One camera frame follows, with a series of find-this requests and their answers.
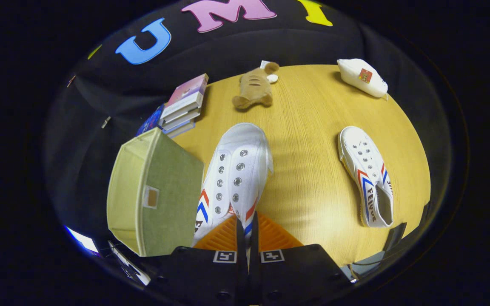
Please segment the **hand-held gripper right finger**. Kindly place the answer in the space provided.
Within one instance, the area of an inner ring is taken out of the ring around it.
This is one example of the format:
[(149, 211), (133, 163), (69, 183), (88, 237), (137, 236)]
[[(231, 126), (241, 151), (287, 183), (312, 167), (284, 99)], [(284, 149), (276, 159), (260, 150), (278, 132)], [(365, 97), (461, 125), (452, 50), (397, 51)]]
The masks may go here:
[(352, 289), (352, 280), (321, 245), (300, 244), (259, 212), (251, 228), (251, 305), (324, 306)]

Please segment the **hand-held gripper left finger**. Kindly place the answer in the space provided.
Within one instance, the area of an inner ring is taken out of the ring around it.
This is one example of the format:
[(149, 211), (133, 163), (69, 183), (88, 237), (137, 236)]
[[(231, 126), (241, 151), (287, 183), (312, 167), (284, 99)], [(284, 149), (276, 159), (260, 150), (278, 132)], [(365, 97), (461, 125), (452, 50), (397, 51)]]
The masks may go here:
[(246, 306), (248, 273), (241, 222), (233, 216), (210, 232), (233, 237), (229, 250), (179, 246), (148, 259), (148, 294), (158, 306)]

